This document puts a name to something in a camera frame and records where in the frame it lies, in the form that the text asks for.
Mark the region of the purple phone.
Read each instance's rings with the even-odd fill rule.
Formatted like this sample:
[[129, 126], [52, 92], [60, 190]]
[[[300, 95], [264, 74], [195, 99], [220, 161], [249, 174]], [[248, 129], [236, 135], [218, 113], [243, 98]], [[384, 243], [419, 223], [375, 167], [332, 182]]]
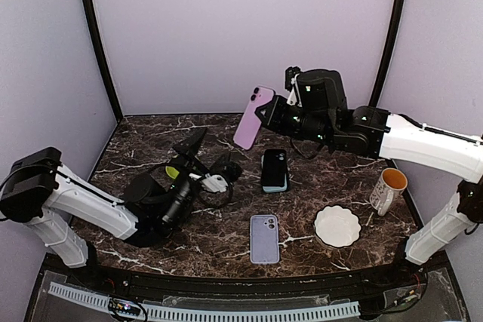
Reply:
[[262, 86], [254, 88], [233, 137], [233, 142], [237, 146], [244, 150], [249, 150], [252, 147], [261, 127], [261, 121], [256, 116], [255, 111], [259, 106], [269, 103], [274, 95], [275, 91], [271, 88]]

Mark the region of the lavender phone case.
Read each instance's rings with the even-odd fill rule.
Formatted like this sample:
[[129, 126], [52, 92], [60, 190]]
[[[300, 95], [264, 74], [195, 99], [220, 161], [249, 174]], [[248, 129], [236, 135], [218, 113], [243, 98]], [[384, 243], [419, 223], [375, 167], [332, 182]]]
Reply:
[[278, 219], [275, 215], [253, 215], [250, 220], [250, 259], [256, 265], [280, 261]]

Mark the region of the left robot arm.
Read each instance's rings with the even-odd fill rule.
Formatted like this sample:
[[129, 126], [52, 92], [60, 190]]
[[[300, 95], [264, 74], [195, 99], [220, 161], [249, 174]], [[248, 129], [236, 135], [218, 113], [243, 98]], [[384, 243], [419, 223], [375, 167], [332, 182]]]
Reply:
[[199, 187], [190, 177], [205, 170], [197, 153], [203, 127], [173, 145], [177, 157], [137, 175], [117, 198], [86, 182], [47, 147], [16, 161], [1, 183], [1, 219], [31, 228], [91, 289], [106, 283], [97, 253], [60, 215], [69, 213], [135, 247], [151, 247], [169, 238], [186, 220]]

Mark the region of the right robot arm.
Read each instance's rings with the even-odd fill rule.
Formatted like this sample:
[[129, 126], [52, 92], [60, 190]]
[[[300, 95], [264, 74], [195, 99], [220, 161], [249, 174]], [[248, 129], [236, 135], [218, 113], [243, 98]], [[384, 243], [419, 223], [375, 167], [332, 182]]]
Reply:
[[335, 70], [285, 71], [288, 97], [270, 96], [254, 114], [263, 127], [296, 140], [309, 140], [373, 159], [422, 164], [461, 177], [447, 205], [406, 241], [405, 258], [385, 271], [401, 287], [422, 265], [461, 232], [482, 223], [482, 139], [419, 123], [374, 106], [349, 109], [340, 73]]

